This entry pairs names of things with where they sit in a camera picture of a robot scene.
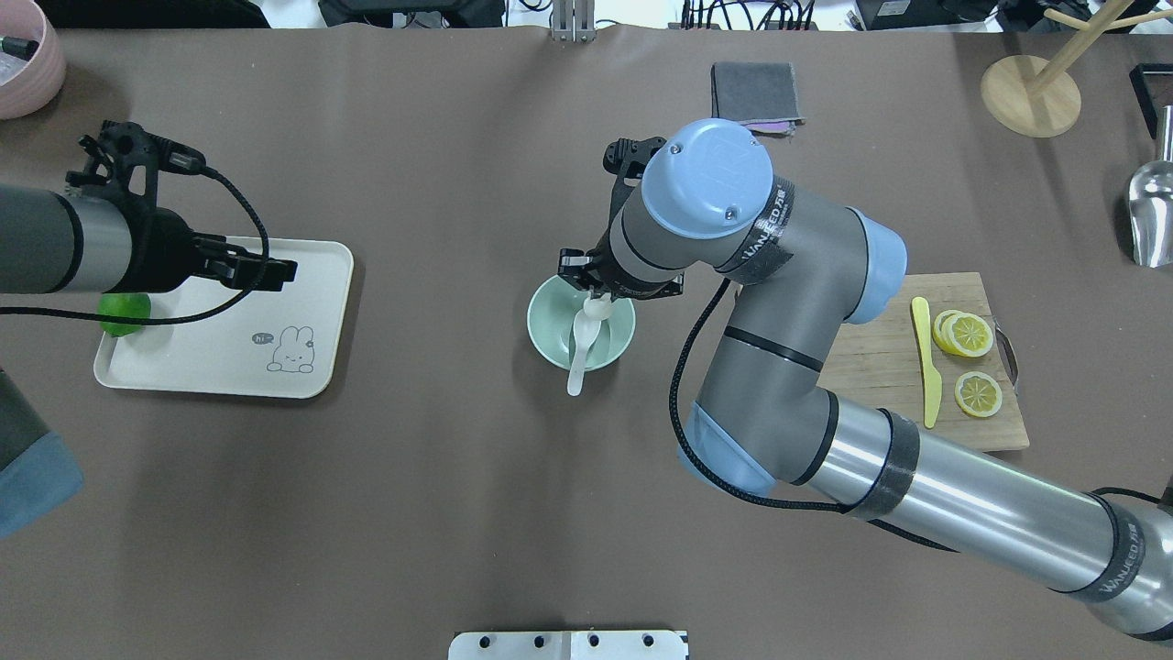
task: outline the mint green bowl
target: mint green bowl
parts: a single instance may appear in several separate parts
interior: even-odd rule
[[[586,291],[579,291],[554,275],[542,283],[529,300],[526,311],[526,328],[529,341],[542,358],[555,367],[570,370],[570,326],[575,314],[583,307]],[[615,301],[611,318],[599,327],[598,340],[586,354],[586,372],[611,365],[628,351],[636,334],[636,305],[630,298]]]

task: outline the knife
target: knife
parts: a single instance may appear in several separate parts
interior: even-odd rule
[[[941,373],[933,367],[929,300],[921,295],[913,298],[913,326],[916,328],[916,348],[921,353],[921,374],[924,377],[924,428],[931,429],[937,423],[937,413],[941,411]]]

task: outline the bunny drawing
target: bunny drawing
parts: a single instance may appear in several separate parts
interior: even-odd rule
[[[266,369],[293,374],[313,372],[313,327],[290,325],[282,329],[282,339],[273,351],[273,361]]]

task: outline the light blue cap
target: light blue cap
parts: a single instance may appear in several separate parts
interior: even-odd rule
[[[700,408],[697,402],[692,402],[692,415],[684,427],[684,437],[689,440],[692,453],[701,463],[708,467],[718,477],[730,484],[755,495],[766,497],[771,489],[778,485],[760,463],[753,460],[732,436],[721,429],[712,417]],[[677,449],[677,456],[689,472],[701,482],[717,488],[716,484],[705,478],[689,457],[684,456],[683,449]]]
[[[852,209],[860,217],[863,234],[868,241],[868,274],[863,293],[855,311],[847,317],[848,322],[867,322],[883,313],[888,300],[900,291],[908,270],[908,249],[903,238],[891,229]]]
[[[81,469],[61,436],[41,436],[0,470],[0,539],[73,497],[81,484]]]
[[[753,222],[769,199],[774,168],[747,128],[723,118],[685,125],[644,170],[644,205],[685,238],[720,238]]]

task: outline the lemon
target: lemon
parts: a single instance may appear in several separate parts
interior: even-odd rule
[[[936,342],[938,347],[941,347],[941,351],[945,351],[945,342],[947,342],[944,335],[942,334],[942,326],[945,320],[949,320],[950,318],[952,318],[955,314],[958,313],[961,313],[961,311],[956,308],[947,308],[941,313],[938,313],[935,319],[933,319],[933,341]]]
[[[1002,410],[1002,388],[981,372],[967,372],[957,379],[954,400],[970,417],[990,417]]]
[[[147,293],[103,293],[97,300],[97,313],[108,315],[127,315],[130,318],[150,318],[150,297]],[[124,338],[142,329],[142,325],[129,322],[107,322],[100,320],[99,325],[106,329],[111,338]]]
[[[982,358],[994,348],[994,329],[981,315],[958,312],[941,325],[945,353],[962,358]]]

